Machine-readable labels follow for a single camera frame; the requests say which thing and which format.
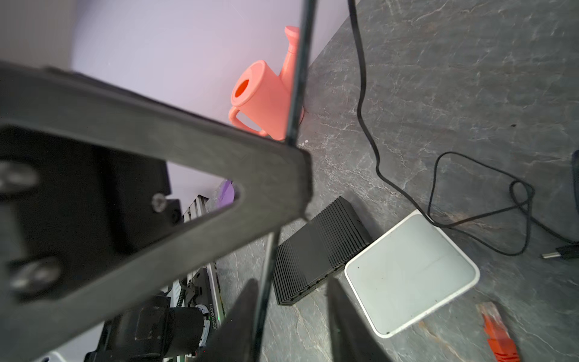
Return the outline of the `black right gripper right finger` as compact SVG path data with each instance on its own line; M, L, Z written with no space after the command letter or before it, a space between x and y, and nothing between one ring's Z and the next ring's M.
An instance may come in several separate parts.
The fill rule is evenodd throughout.
M373 339L345 289L335 278L328 280L327 299L334 361L391 361Z

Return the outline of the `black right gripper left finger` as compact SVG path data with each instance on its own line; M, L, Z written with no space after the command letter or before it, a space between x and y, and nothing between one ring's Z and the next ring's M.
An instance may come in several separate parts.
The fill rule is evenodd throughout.
M253 323L259 293L258 281L250 279L199 361L250 361Z

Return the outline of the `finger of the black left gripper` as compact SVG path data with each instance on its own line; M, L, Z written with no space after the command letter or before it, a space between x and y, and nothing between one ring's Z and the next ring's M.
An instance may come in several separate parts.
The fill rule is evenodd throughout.
M167 163L236 181L185 226ZM1 359L31 361L302 217L312 158L83 75L1 64Z

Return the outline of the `black network switch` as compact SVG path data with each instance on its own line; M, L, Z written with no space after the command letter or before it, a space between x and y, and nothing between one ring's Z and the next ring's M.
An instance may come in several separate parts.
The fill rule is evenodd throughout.
M277 248L273 286L277 304L292 306L372 244L342 196Z

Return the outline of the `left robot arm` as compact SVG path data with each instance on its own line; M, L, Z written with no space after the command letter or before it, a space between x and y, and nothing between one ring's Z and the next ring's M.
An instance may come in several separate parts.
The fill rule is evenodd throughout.
M88 361L221 343L245 356L258 284L214 336L169 283L279 230L312 199L312 159L92 78L1 64L1 359L102 324Z

